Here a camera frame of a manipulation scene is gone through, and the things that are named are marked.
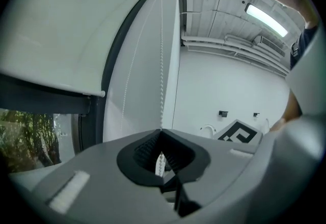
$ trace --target dark shirt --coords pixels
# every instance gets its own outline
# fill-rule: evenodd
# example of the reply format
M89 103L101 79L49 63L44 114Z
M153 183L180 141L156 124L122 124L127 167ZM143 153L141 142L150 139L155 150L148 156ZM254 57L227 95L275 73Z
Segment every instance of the dark shirt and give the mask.
M304 55L310 41L312 40L315 32L317 30L317 26L311 29L304 29L298 38L297 42L294 42L291 47L291 55L290 55L290 68L292 69L299 59Z

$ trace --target white cable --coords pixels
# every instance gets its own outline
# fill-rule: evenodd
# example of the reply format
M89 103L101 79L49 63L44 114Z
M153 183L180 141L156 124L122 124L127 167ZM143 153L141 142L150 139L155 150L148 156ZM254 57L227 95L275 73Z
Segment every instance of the white cable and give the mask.
M132 57L132 61L131 61L131 64L130 64L130 68L129 68L129 73L128 73L128 78L127 78L127 82L126 82L126 87L124 89L124 96L123 96L123 105L122 105L122 117L121 117L121 125L120 125L120 132L122 133L122 123L123 123L123 118L124 118L124 108L125 108L125 103L126 103L126 95L127 95L127 89L128 89L128 83L129 83L129 79L130 79L130 74L131 74L131 70L132 70L132 66L133 66L133 62L134 62L134 58L136 56L136 52L137 52L137 48L138 48L138 44L139 44L139 40L142 36L142 33L143 33L143 30L144 30L144 27L145 27L145 24L146 24L146 21L149 17L149 14L151 13L152 9L153 9L153 6L155 4L156 0L154 0L147 16L146 16L146 19L144 21L144 24L143 24L143 27L139 33L139 36L138 36L138 40L137 40L137 43L136 43L136 47L134 48L134 52L133 52L133 57Z
M164 111L164 88L163 88L163 0L161 0L161 37L160 37L160 66L161 66L161 82L160 82L160 129L163 129L163 111Z

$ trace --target white wall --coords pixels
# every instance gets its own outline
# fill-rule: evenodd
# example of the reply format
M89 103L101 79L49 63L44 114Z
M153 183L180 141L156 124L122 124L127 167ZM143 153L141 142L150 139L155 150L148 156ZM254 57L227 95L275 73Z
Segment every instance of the white wall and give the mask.
M160 127L161 3L165 102L163 125L164 128L172 128L179 70L179 2L147 0L128 31L113 70L106 99L104 142Z
M197 134L206 124L217 132L239 119L257 129L282 115L289 94L273 73L213 54L181 51L173 129ZM226 118L219 110L228 111ZM256 120L253 113L260 113Z
M111 43L138 0L12 0L0 22L0 72L101 95Z

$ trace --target fluorescent light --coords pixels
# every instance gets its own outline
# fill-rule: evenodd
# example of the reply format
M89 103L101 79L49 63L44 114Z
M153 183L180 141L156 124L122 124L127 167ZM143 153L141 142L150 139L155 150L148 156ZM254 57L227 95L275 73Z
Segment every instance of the fluorescent light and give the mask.
M287 34L287 30L283 28L276 20L274 20L271 16L267 15L265 12L256 8L255 6L248 4L246 6L245 11L247 14L259 19L264 22L266 25L270 26L273 30L275 30L281 37L285 37Z

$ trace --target foliage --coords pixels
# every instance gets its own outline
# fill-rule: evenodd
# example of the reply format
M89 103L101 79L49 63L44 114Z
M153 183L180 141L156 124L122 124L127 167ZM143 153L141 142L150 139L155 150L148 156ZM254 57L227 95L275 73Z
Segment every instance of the foliage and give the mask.
M0 115L0 152L11 173L35 169L36 160L43 166L60 163L53 115L5 110Z

